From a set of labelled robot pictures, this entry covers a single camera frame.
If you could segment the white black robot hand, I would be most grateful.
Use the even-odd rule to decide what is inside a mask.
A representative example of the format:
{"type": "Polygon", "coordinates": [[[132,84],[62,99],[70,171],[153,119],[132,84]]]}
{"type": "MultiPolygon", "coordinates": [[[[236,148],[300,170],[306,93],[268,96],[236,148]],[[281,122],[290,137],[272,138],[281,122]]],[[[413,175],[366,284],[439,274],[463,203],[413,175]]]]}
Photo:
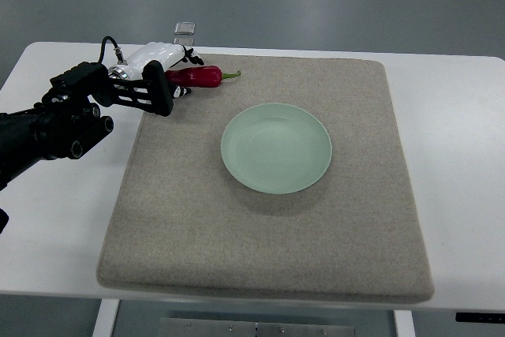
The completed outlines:
{"type": "Polygon", "coordinates": [[[190,62],[200,66],[204,64],[194,49],[172,43],[150,42],[128,58],[124,58],[121,48],[115,44],[114,53],[118,63],[109,68],[109,77],[127,81],[140,80],[144,67],[150,61],[159,62],[164,72],[179,62],[190,62]]]}

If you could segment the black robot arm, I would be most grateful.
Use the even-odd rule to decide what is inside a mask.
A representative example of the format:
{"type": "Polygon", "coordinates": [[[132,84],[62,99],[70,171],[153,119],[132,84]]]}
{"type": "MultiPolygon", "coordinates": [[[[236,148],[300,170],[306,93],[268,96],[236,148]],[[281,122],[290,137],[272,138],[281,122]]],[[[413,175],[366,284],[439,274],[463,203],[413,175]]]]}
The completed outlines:
{"type": "Polygon", "coordinates": [[[79,159],[114,129],[101,107],[121,105],[170,115],[176,88],[165,72],[184,58],[173,44],[148,43],[128,58],[82,62],[50,79],[51,87],[33,108],[1,115],[1,187],[40,160],[79,159]]]}

